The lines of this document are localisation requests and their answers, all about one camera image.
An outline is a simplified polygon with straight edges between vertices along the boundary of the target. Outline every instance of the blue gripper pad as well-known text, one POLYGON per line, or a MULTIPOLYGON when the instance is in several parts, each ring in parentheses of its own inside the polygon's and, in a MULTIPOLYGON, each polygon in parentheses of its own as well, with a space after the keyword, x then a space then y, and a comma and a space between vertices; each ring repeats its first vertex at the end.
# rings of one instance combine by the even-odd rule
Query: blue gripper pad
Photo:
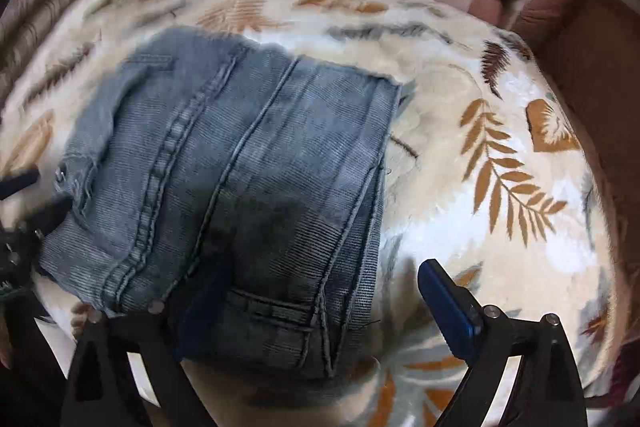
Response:
POLYGON ((435 259, 420 265, 418 289, 453 356, 473 364, 482 333, 478 301, 469 290, 456 286, 435 259))

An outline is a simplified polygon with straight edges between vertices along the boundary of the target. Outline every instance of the jeans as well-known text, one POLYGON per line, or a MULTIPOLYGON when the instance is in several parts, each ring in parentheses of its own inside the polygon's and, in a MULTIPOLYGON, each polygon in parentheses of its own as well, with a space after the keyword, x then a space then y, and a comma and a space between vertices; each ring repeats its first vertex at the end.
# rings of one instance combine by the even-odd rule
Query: jeans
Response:
POLYGON ((396 84, 356 68, 165 31, 77 121, 56 181, 74 205, 40 265, 82 301, 126 313, 170 302, 198 266, 226 259, 205 355, 344 373, 369 322, 398 100, 396 84))

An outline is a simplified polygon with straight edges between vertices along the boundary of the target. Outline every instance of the brown leaf print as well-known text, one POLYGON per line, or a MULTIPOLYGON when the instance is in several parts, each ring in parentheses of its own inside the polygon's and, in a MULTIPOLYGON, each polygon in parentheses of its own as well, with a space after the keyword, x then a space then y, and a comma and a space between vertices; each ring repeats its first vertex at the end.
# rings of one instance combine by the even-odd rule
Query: brown leaf print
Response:
POLYGON ((473 120, 473 117, 478 112, 478 107, 480 107, 481 105, 482 105, 482 98, 478 98, 477 100, 474 100, 467 106, 467 108, 465 109, 465 112, 462 113, 462 116, 460 117, 460 127, 464 127, 471 120, 473 120))
POLYGON ((507 180, 510 182, 525 182, 527 180, 532 179, 532 177, 533 176, 531 174, 527 174, 526 172, 509 171, 502 174, 500 176, 500 179, 507 180))
POLYGON ((8 160, 0 171, 0 176, 6 176, 11 172, 30 168, 38 162, 42 154, 47 150, 53 134, 53 111, 48 110, 20 137, 18 143, 11 151, 8 160))
POLYGON ((491 202, 489 203, 489 232, 494 233, 495 223, 498 221, 498 213, 500 213, 500 198, 502 195, 502 185, 500 179, 496 180, 494 190, 491 193, 491 202))
POLYGON ((441 411, 444 411, 453 398, 454 391, 451 389, 425 389, 424 392, 433 402, 433 404, 441 411))
POLYGON ((504 125, 500 120, 497 120, 497 118, 495 118, 495 113, 494 112, 487 112, 484 114, 486 116, 486 119, 491 122, 494 125, 504 125))
POLYGON ((546 208, 553 202, 554 198, 548 198, 548 200, 545 200, 545 202, 540 205, 540 212, 544 212, 546 208))
POLYGON ((431 412, 431 409, 429 409, 429 406, 423 402, 422 403, 422 423, 424 425, 424 427, 433 427, 434 425, 436 425, 436 415, 434 415, 433 412, 431 412))
POLYGON ((533 59, 533 52, 527 46, 526 42, 522 38, 513 33, 500 32, 497 34, 500 40, 507 45, 507 47, 516 52, 516 55, 524 62, 529 62, 533 59))
POLYGON ((542 217, 540 217, 540 214, 536 214, 536 223, 538 224, 538 229, 540 230, 542 239, 546 241, 545 224, 542 221, 542 217))
POLYGON ((25 110, 34 100, 41 97, 51 88, 57 86, 65 76, 72 73, 78 64, 88 57, 93 48, 94 46, 92 44, 84 44, 71 57, 59 60, 50 67, 45 74, 44 81, 33 86, 27 93, 22 103, 22 109, 25 110))
POLYGON ((478 139, 478 136, 480 136, 481 131, 482 131, 482 117, 476 120, 476 123, 473 125, 471 130, 466 134, 466 139, 462 146, 462 151, 460 152, 460 154, 464 154, 469 149, 471 149, 471 146, 476 142, 476 140, 478 139))
POLYGON ((484 41, 485 49, 482 54, 481 73, 484 83, 488 84, 491 92, 502 100, 498 92, 498 76, 509 65, 509 54, 500 44, 491 41, 484 41))
POLYGON ((494 163, 497 163, 500 167, 505 167, 506 169, 517 169, 524 165, 524 163, 516 160, 515 158, 494 158, 494 163))
POLYGON ((547 214, 557 214, 564 207, 566 207, 566 201, 556 201, 556 203, 552 204, 549 207, 549 209, 548 209, 548 211, 546 211, 546 213, 547 214))
POLYGON ((520 210, 518 211, 518 222, 520 223, 520 231, 522 232, 522 241, 524 246, 527 246, 527 220, 524 218, 524 209, 522 205, 520 206, 520 210))
POLYGON ((491 147, 492 149, 495 149, 498 152, 503 152, 505 154, 515 154, 516 152, 518 152, 515 149, 512 149, 511 147, 507 147, 506 145, 502 145, 501 143, 487 141, 486 144, 489 147, 491 147))
POLYGON ((527 214, 529 215, 529 224, 531 226, 531 233, 535 240, 538 240, 538 234, 536 233, 536 222, 534 221, 533 212, 527 209, 527 214))
POLYGON ((407 363, 404 367, 407 369, 418 369, 420 371, 443 371, 445 369, 463 367, 463 365, 466 365, 464 360, 449 355, 442 360, 434 360, 432 362, 407 363))
POLYGON ((539 98, 527 105, 527 120, 535 152, 580 150, 580 144, 563 114, 539 98))
POLYGON ((484 144, 481 143, 478 147, 476 147, 476 150, 471 155, 469 164, 466 166, 465 175, 462 178, 463 182, 469 178, 469 176, 471 175, 471 172, 473 172, 473 170, 476 168, 476 164, 478 163, 480 156, 482 156, 483 151, 484 151, 484 144))
POLYGON ((594 317, 589 321, 587 327, 581 335, 587 335, 591 337, 591 344, 600 344, 604 340, 604 333, 607 329, 607 319, 609 318, 609 307, 600 312, 597 317, 594 317))
POLYGON ((551 232, 556 233, 556 229, 554 228, 553 224, 551 223, 551 221, 549 221, 549 218, 546 217, 546 214, 540 212, 540 219, 542 219, 542 222, 545 223, 545 226, 551 230, 551 232))
POLYGON ((265 0, 226 0, 208 10, 197 25, 211 32, 237 34, 248 28, 260 33, 286 26, 262 15, 264 3, 265 0))
POLYGON ((533 194, 539 188, 537 185, 523 183, 522 185, 511 187, 511 192, 514 192, 514 194, 533 194))
POLYGON ((494 158, 491 156, 493 151, 499 151, 504 154, 513 154, 516 153, 516 151, 495 141, 508 139, 511 136, 508 133, 502 133, 504 138, 497 138, 497 136, 500 135, 496 134, 495 129, 491 128, 493 123, 489 118, 489 116, 493 116, 495 113, 489 110, 486 100, 479 100, 481 100, 480 104, 478 104, 478 100, 471 102, 465 109, 463 118, 460 118, 460 127, 468 126, 479 112, 479 116, 473 123, 471 130, 466 134, 465 143, 462 148, 461 154, 465 154, 474 148, 474 152, 466 166, 463 181, 466 181, 471 176, 478 165, 479 159, 483 155, 486 156, 486 162, 482 165, 476 178, 474 214, 486 199, 489 185, 491 184, 492 178, 494 178, 495 184, 489 203, 490 233, 493 233, 498 217, 500 216, 500 207, 503 200, 502 191, 504 190, 507 199, 506 227, 509 239, 513 239, 513 225, 515 222, 514 206, 517 205, 517 224, 520 227, 525 247, 528 245, 530 238, 533 240, 541 239, 546 241, 546 229, 554 233, 556 232, 548 216, 562 211, 567 203, 566 201, 554 201, 554 198, 546 198, 545 200, 545 193, 540 190, 538 185, 526 183, 532 180, 533 176, 523 170, 513 170, 524 166, 521 161, 508 156, 503 158, 494 158), (511 170, 501 172, 498 168, 511 170))
POLYGON ((318 6, 327 10, 342 10, 356 13, 382 13, 389 6, 384 3, 370 0, 299 0, 295 6, 318 6))
POLYGON ((482 271, 482 264, 472 266, 468 270, 463 271, 457 277, 454 277, 454 282, 457 286, 463 286, 471 290, 471 286, 477 282, 478 276, 482 271))
POLYGON ((502 131, 497 131, 495 129, 491 129, 489 127, 487 127, 486 129, 486 133, 494 140, 508 140, 511 138, 510 134, 507 134, 502 131))
POLYGON ((380 388, 376 410, 373 412, 367 427, 386 427, 396 398, 396 384, 391 373, 387 371, 385 383, 380 388))
POLYGON ((480 208, 480 205, 484 201, 487 190, 489 190, 489 182, 491 181, 491 160, 488 160, 478 174, 478 181, 476 182, 476 192, 474 194, 474 214, 480 208))
POLYGON ((509 204, 507 206, 507 235, 509 239, 513 237, 513 202, 511 198, 508 198, 509 204))
POLYGON ((529 201, 527 201, 527 206, 533 206, 534 204, 540 203, 540 200, 544 197, 545 197, 545 193, 539 192, 535 196, 529 198, 529 201))

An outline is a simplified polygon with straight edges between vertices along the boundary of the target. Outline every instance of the blanket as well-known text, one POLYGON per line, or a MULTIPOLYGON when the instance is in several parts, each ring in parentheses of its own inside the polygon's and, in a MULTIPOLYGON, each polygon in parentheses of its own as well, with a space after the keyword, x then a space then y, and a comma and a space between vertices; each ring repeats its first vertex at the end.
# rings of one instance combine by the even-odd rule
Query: blanket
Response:
MULTIPOLYGON (((4 226, 52 197, 66 141, 101 78, 175 25, 242 34, 415 83, 386 151, 367 328, 375 359, 362 361, 349 394, 321 403, 301 397, 305 389, 283 391, 185 361, 220 425, 434 425, 465 365, 451 356, 417 289, 417 267, 430 257, 479 302, 511 317, 556 312, 583 384, 615 356, 628 302, 618 291, 610 196, 588 137, 522 40, 432 0, 77 0, 2 114, 2 172, 36 164, 42 173, 37 186, 1 203, 4 226)), ((70 337, 78 300, 34 280, 70 337)), ((511 360, 487 425, 498 422, 516 370, 511 360)), ((140 360, 134 372, 153 401, 140 360)))

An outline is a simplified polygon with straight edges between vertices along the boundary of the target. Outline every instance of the screw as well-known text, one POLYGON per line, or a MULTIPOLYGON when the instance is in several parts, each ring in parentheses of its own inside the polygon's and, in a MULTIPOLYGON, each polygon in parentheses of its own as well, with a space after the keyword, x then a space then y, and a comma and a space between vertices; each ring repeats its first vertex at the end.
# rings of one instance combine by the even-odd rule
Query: screw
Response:
POLYGON ((555 313, 548 313, 545 315, 546 321, 552 326, 560 324, 560 318, 555 313))
POLYGON ((102 320, 102 312, 99 312, 98 310, 91 310, 87 319, 91 324, 97 324, 102 320))
POLYGON ((496 319, 500 316, 500 308, 493 304, 487 304, 487 306, 484 307, 484 314, 490 319, 496 319))
POLYGON ((152 315, 159 315, 164 311, 164 302, 153 301, 148 308, 148 312, 152 315))

